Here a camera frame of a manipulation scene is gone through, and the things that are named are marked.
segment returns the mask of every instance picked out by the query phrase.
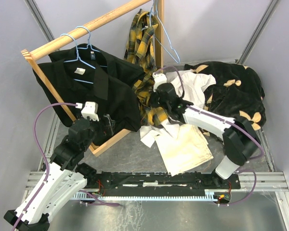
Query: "white wall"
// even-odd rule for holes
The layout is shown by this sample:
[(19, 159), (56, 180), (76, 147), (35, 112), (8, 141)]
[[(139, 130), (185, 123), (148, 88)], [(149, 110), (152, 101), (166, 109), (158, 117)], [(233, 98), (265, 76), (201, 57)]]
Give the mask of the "white wall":
[[(129, 0), (36, 0), (55, 38)], [(165, 27), (182, 63), (238, 59), (270, 0), (165, 0)], [(150, 11), (152, 1), (141, 8)], [(92, 44), (122, 58), (136, 9), (92, 32)], [(165, 63), (174, 60), (165, 53)]]
[[(12, 228), (3, 216), (21, 203), (29, 173), (40, 160), (32, 125), (48, 100), (20, 51), (45, 42), (23, 0), (0, 0), (0, 231)], [(42, 145), (53, 115), (50, 110), (39, 121)]]
[(280, 1), (245, 62), (261, 77), (270, 150), (289, 186), (289, 0)]

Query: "plaid flannel shirt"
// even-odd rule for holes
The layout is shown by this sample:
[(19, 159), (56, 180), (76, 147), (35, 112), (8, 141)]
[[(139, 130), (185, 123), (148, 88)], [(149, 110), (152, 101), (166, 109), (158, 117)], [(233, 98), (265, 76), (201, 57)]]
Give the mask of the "plaid flannel shirt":
[(161, 107), (150, 108), (148, 106), (154, 85), (152, 74), (157, 70), (153, 35), (158, 27), (158, 22), (154, 17), (151, 17), (151, 26), (149, 25), (148, 14), (149, 12), (140, 9), (135, 15), (131, 23), (124, 59), (132, 64), (140, 65), (146, 73), (144, 79), (138, 80), (132, 88), (140, 101), (141, 124), (158, 126), (168, 118), (168, 115)]

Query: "black garment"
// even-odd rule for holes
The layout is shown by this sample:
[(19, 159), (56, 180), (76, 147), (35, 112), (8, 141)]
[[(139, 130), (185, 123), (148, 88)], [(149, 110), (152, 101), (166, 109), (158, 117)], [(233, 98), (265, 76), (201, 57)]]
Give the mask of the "black garment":
[(205, 91), (206, 106), (210, 112), (221, 116), (244, 116), (255, 130), (266, 122), (265, 108), (262, 103), (264, 91), (257, 73), (250, 67), (222, 62), (204, 62), (185, 70), (194, 69), (195, 73), (213, 75), (216, 84)]
[[(64, 63), (64, 59), (53, 62), (39, 64), (40, 68), (67, 103), (85, 103), (87, 101), (98, 103), (97, 113), (100, 118), (104, 114), (109, 114), (111, 119), (115, 120), (115, 134), (126, 128), (131, 131), (137, 131), (140, 128), (140, 111), (138, 101), (132, 89), (118, 78), (107, 74), (96, 61), (86, 60), (96, 69), (93, 69), (80, 61)], [(75, 73), (77, 68), (85, 69), (83, 75)], [(56, 103), (57, 100), (53, 97), (38, 75), (34, 72), (38, 83), (42, 86), (45, 94), (51, 103)], [(78, 82), (74, 79), (85, 80), (90, 83)], [(80, 110), (75, 107), (69, 107), (71, 112), (77, 117)], [(54, 108), (61, 122), (70, 127), (71, 119), (65, 113), (62, 107)], [(111, 136), (98, 134), (93, 141), (96, 145), (101, 145)]]
[[(78, 45), (79, 48), (87, 47), (87, 44), (83, 43)], [(79, 55), (83, 61), (95, 60), (97, 64), (103, 67), (103, 70), (106, 71), (110, 76), (121, 80), (122, 82), (129, 85), (131, 88), (134, 83), (138, 80), (143, 80), (145, 76), (144, 69), (141, 66), (131, 64), (125, 60), (119, 59), (116, 56), (108, 54), (97, 47), (92, 47), (100, 52), (94, 51), (91, 53), (91, 49), (78, 49)], [(76, 47), (70, 50), (55, 51), (49, 54), (49, 57), (52, 62), (66, 59), (74, 60), (76, 59)]]

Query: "blue hanger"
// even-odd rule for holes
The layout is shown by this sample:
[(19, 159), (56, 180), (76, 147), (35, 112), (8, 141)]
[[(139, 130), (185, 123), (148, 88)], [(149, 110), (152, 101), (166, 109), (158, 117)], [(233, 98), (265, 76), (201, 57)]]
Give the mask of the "blue hanger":
[[(79, 52), (78, 52), (78, 47), (77, 47), (78, 45), (77, 45), (76, 40), (75, 40), (71, 35), (69, 35), (69, 34), (62, 34), (62, 35), (69, 36), (71, 39), (73, 39), (73, 41), (74, 41), (75, 44), (76, 44), (76, 54), (77, 54), (77, 59), (74, 59), (74, 60), (67, 60), (67, 61), (64, 61), (64, 63), (70, 63), (70, 62), (75, 62), (75, 61), (81, 61), (83, 64), (86, 64), (87, 66), (89, 66), (89, 67), (95, 69), (94, 66), (92, 66), (92, 65), (90, 65), (90, 64), (88, 64), (88, 63), (86, 63), (85, 61), (83, 61), (83, 60), (80, 58), (80, 56), (79, 56)], [(74, 79), (74, 80), (79, 81), (79, 82), (85, 82), (85, 83), (91, 83), (91, 84), (93, 84), (92, 82), (87, 82), (87, 81), (80, 80), (80, 79)]]
[(84, 27), (84, 26), (77, 26), (76, 28), (84, 28), (84, 29), (88, 32), (88, 34), (89, 34), (87, 47), (78, 47), (78, 49), (86, 50), (86, 49), (88, 49), (89, 46), (90, 46), (90, 48), (91, 48), (92, 51), (100, 52), (99, 50), (94, 49), (94, 48), (92, 47), (92, 44), (90, 43), (91, 32), (90, 32), (86, 27)]

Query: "wooden clothes rack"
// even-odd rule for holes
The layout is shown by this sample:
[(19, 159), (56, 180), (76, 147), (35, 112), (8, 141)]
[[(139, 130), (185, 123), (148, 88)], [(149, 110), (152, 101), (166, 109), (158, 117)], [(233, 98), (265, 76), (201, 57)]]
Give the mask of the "wooden clothes rack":
[[(93, 31), (97, 28), (119, 18), (120, 16), (140, 7), (141, 5), (149, 2), (151, 0), (131, 0), (130, 2), (86, 23), (83, 25), (88, 30)], [(164, 18), (164, 0), (158, 0), (158, 16), (163, 21)], [(68, 34), (70, 34), (73, 38), (79, 39), (80, 37), (86, 35), (88, 32), (84, 30), (83, 28), (76, 28)], [(162, 27), (158, 26), (156, 30), (156, 37), (157, 39), (162, 43), (163, 42), (163, 33), (162, 33)], [(46, 43), (45, 45), (36, 48), (35, 50), (29, 52), (27, 50), (21, 51), (24, 58), (28, 61), (28, 63), (32, 66), (33, 70), (37, 73), (37, 75), (40, 77), (40, 79), (43, 81), (47, 89), (52, 93), (52, 95), (55, 97), (55, 99), (59, 103), (64, 103), (61, 96), (58, 94), (56, 89), (53, 87), (53, 85), (50, 83), (50, 81), (47, 79), (43, 71), (40, 69), (38, 64), (36, 63), (37, 60), (41, 59), (42, 57), (62, 48), (63, 46), (73, 42), (73, 40), (68, 36), (61, 36), (56, 38), (55, 40)], [(163, 66), (163, 50), (160, 44), (155, 43), (155, 54), (156, 54), (156, 66)], [(67, 113), (67, 115), (71, 118), (71, 120), (75, 120), (76, 118), (70, 111), (70, 109), (66, 105), (62, 105), (64, 111)], [(96, 146), (93, 143), (90, 145), (89, 149), (95, 156), (99, 156), (101, 153), (106, 151), (109, 147), (114, 145), (116, 142), (118, 142), (120, 139), (122, 139), (124, 136), (126, 136), (130, 131), (123, 129), (118, 134), (114, 135), (112, 138), (110, 138), (108, 141), (103, 143), (101, 146)]]

